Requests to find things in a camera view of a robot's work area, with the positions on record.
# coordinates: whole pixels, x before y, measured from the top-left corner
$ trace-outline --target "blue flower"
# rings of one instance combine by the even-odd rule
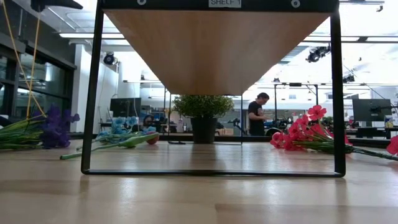
[[[107,136],[107,135],[109,135],[109,133],[107,131],[102,131],[102,132],[98,133],[97,138],[101,137],[101,136]]]
[[[135,116],[126,118],[126,124],[130,127],[133,127],[137,124],[137,118]]]
[[[145,129],[142,130],[142,132],[143,132],[144,134],[147,134],[148,132],[151,132],[151,131],[156,131],[156,128],[154,128],[154,127],[148,127],[148,128],[145,128]]]
[[[126,118],[116,118],[113,120],[113,125],[115,126],[121,126],[124,125],[124,123],[126,122]]]
[[[127,131],[122,127],[116,127],[113,129],[113,134],[126,134]]]

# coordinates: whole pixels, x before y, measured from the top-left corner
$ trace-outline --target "black plant pot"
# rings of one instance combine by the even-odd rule
[[[193,142],[211,144],[214,142],[217,118],[191,118]]]

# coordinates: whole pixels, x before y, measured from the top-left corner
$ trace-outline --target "purple flower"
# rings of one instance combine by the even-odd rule
[[[76,121],[79,121],[79,120],[80,120],[79,114],[75,114],[75,115],[73,116],[73,118],[72,118],[72,122],[76,122]]]
[[[70,145],[70,136],[67,134],[69,125],[78,120],[80,120],[79,115],[71,116],[70,110],[65,110],[61,117],[59,108],[51,105],[47,111],[45,122],[41,125],[43,134],[40,135],[40,139],[43,142],[43,147],[45,149],[68,147]]]

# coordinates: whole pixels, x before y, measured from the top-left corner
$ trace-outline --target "ceiling light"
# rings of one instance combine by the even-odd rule
[[[59,33],[61,37],[68,39],[93,39],[93,33]],[[124,39],[123,34],[108,33],[102,34],[102,39]]]
[[[398,37],[368,37],[367,42],[397,42]]]
[[[383,0],[340,0],[340,4],[384,4]]]
[[[123,80],[124,83],[162,83],[159,80],[139,80],[139,81],[131,81],[131,80]]]
[[[356,42],[359,37],[341,37],[342,42]],[[308,36],[304,42],[331,42],[330,36]]]
[[[148,99],[164,99],[164,96],[148,96]]]

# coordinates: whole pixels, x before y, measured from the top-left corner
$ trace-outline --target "person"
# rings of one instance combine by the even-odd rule
[[[249,133],[252,136],[264,136],[264,121],[266,117],[262,112],[262,106],[269,100],[267,93],[260,93],[257,99],[249,104]]]

